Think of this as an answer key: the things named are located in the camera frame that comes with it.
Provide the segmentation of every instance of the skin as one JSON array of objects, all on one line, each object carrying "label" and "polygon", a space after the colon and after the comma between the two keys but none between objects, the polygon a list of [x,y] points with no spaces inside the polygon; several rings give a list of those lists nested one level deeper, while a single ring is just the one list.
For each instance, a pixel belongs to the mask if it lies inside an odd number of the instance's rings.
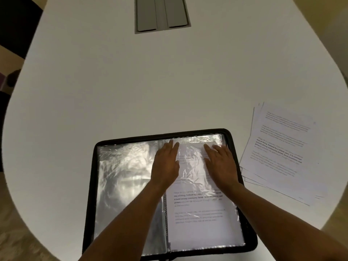
[{"label": "skin", "polygon": [[[156,206],[179,175],[179,144],[165,144],[156,153],[151,180],[143,191],[104,229],[80,261],[140,260]],[[348,250],[296,216],[247,190],[238,182],[236,164],[226,146],[204,146],[209,175],[243,212],[277,261],[343,261]]]}]

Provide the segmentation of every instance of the forearm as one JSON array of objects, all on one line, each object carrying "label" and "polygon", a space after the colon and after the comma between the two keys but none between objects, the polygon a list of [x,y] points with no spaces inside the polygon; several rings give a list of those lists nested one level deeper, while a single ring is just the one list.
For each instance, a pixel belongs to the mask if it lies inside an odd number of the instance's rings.
[{"label": "forearm", "polygon": [[343,260],[347,250],[324,232],[257,196],[244,186],[226,195],[246,216],[273,257],[280,261]]},{"label": "forearm", "polygon": [[103,230],[80,261],[139,261],[150,224],[164,191],[149,182]]}]

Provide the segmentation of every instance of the hand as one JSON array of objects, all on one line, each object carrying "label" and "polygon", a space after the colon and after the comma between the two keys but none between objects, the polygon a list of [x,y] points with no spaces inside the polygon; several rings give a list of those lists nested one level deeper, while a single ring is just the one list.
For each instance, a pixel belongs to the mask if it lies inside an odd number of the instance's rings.
[{"label": "hand", "polygon": [[173,140],[165,143],[154,157],[150,182],[160,188],[163,193],[176,180],[179,175],[179,161],[175,161],[179,143]]},{"label": "hand", "polygon": [[239,184],[236,163],[227,146],[213,145],[213,148],[211,149],[207,144],[204,145],[210,158],[210,160],[204,158],[205,164],[216,186],[223,193],[226,193],[234,185]]}]

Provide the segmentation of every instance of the white tabletop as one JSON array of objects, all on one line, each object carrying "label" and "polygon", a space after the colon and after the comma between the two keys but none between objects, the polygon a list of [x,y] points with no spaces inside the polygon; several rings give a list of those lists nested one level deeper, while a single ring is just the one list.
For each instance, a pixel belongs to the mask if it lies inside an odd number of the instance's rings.
[{"label": "white tabletop", "polygon": [[[257,194],[321,228],[348,179],[348,90],[292,0],[186,0],[192,27],[134,34],[134,0],[48,0],[11,98],[3,162],[13,201],[62,261],[81,255],[94,145],[226,128],[238,158],[253,106],[270,102],[320,126],[328,196],[307,207]],[[269,260],[252,253],[216,260]],[[211,256],[181,260],[211,260]]]}]

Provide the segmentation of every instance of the black border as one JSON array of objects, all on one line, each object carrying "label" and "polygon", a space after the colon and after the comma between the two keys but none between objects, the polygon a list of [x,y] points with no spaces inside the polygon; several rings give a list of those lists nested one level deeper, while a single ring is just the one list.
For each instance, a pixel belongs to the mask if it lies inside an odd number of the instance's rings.
[{"label": "black border", "polygon": [[[152,140],[161,140],[161,139],[171,139],[171,138],[182,138],[190,136],[200,136],[200,135],[211,135],[211,134],[223,134],[225,136],[227,145],[232,152],[233,159],[237,165],[237,174],[238,181],[244,185],[243,179],[241,176],[241,170],[239,168],[238,158],[236,154],[236,149],[233,144],[233,139],[231,133],[227,129],[207,129],[207,130],[198,130],[198,131],[187,131],[187,132],[177,132],[169,133],[162,135],[148,135],[148,136],[137,136],[129,137],[122,139],[113,139],[105,140],[97,143],[94,146],[93,158],[92,158],[92,169],[90,174],[89,181],[89,192],[88,192],[88,202],[87,202],[87,212],[86,212],[86,222],[85,222],[85,232],[84,240],[82,243],[82,253],[89,247],[93,241],[94,236],[94,224],[95,224],[95,211],[96,211],[96,200],[97,200],[97,187],[98,187],[98,154],[97,147],[103,145],[116,145],[116,144],[126,144],[126,143],[135,143],[135,142],[144,142]],[[239,220],[241,222],[241,228],[243,232],[243,237],[245,241],[244,246],[234,246],[234,247],[223,247],[223,248],[210,248],[203,250],[187,250],[179,252],[170,252],[159,255],[149,255],[142,256],[141,260],[173,260],[177,257],[182,256],[193,256],[193,255],[212,255],[212,254],[227,254],[227,253],[243,253],[255,250],[258,245],[257,235],[254,229],[251,227],[250,223],[243,215],[241,210],[238,209]]]}]

